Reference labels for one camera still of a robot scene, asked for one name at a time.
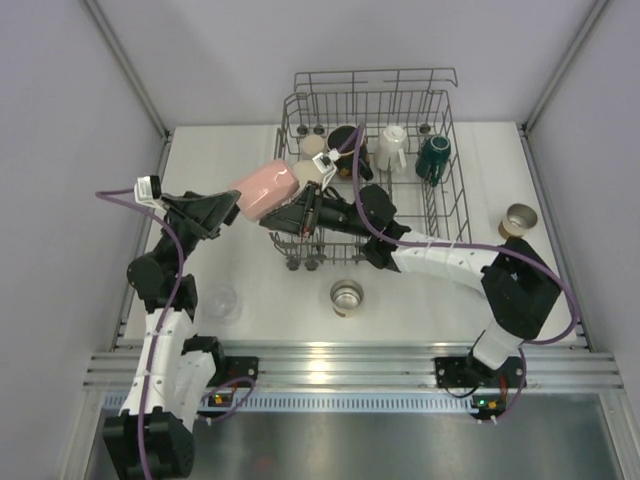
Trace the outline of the cream mug green inside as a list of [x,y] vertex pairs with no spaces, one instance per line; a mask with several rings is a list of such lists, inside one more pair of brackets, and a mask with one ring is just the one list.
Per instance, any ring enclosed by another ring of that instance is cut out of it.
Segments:
[[321,184],[324,178],[324,174],[312,160],[301,160],[295,163],[291,166],[291,171],[301,186],[308,182]]

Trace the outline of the pink mug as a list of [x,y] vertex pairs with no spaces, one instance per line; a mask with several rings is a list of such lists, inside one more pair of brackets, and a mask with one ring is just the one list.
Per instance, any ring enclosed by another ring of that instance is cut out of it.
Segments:
[[284,160],[274,159],[234,182],[230,189],[240,193],[237,205],[241,213],[256,222],[290,199],[298,191],[299,181]]

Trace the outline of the beige plain cup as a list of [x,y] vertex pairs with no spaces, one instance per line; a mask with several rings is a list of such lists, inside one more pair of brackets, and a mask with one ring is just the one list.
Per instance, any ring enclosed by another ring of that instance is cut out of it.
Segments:
[[305,136],[299,142],[299,151],[301,160],[312,160],[326,151],[325,139],[317,134]]

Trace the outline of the clear glass tumbler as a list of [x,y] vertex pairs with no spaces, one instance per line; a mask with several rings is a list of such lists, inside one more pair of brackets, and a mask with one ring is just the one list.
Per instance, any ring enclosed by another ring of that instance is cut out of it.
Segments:
[[220,324],[235,323],[241,315],[241,301],[229,285],[214,285],[205,295],[202,310],[204,315]]

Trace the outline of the cream mug with handle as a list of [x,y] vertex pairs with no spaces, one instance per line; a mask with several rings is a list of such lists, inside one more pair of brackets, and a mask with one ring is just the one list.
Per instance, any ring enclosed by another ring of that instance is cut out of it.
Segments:
[[374,164],[381,171],[402,172],[406,169],[408,135],[399,125],[387,125],[378,137]]

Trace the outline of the grey wire dish rack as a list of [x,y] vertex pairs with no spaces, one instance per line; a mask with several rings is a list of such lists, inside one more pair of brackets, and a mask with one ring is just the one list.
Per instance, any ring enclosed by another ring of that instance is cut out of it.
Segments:
[[[299,72],[284,101],[275,152],[296,164],[312,136],[327,140],[341,127],[364,124],[361,154],[368,166],[360,186],[379,185],[396,206],[400,224],[468,243],[469,210],[449,99],[457,84],[452,68]],[[405,168],[374,165],[374,151],[389,125],[407,135]]]

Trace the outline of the white cup teal base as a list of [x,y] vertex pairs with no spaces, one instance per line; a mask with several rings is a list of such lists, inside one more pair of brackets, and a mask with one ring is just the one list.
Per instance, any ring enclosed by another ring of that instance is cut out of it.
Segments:
[[436,187],[444,175],[451,150],[448,137],[443,135],[428,137],[419,150],[415,162],[415,173],[430,186]]

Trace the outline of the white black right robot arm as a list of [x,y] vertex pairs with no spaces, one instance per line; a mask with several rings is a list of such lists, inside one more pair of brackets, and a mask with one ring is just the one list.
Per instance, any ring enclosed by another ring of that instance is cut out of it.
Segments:
[[[135,210],[161,228],[156,246],[134,259],[127,280],[143,301],[143,346],[130,390],[119,413],[105,421],[103,439],[121,479],[185,479],[194,466],[193,427],[201,407],[228,388],[254,392],[250,374],[229,376],[215,337],[194,324],[195,278],[184,271],[197,244],[231,224],[241,194],[163,195],[151,177],[129,191],[99,191],[97,198]],[[125,200],[130,192],[134,200]]]

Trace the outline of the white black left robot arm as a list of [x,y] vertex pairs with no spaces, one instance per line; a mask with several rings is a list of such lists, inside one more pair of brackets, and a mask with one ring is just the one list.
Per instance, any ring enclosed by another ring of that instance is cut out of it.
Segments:
[[467,355],[460,375],[473,385],[494,379],[523,343],[535,340],[558,300],[561,288],[531,245],[511,237],[482,249],[469,244],[443,246],[395,219],[397,209],[376,184],[361,188],[353,203],[332,198],[310,183],[291,202],[260,220],[272,231],[310,237],[317,228],[365,238],[365,260],[379,270],[420,273],[449,279],[478,291],[492,321]]

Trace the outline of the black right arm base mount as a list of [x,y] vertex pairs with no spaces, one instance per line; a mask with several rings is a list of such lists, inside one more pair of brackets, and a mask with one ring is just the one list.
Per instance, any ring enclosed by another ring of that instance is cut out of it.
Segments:
[[204,388],[213,388],[225,382],[235,380],[239,387],[248,387],[248,377],[258,378],[259,358],[256,356],[221,356],[211,352],[191,351],[180,357],[178,364],[178,384],[196,381],[197,378],[207,380],[201,384]]

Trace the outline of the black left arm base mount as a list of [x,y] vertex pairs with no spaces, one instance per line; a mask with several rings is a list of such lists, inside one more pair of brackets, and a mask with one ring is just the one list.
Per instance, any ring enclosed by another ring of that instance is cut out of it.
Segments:
[[516,389],[521,382],[526,384],[524,364],[516,356],[508,357],[496,370],[479,362],[471,354],[436,357],[434,367],[436,385],[440,389]]

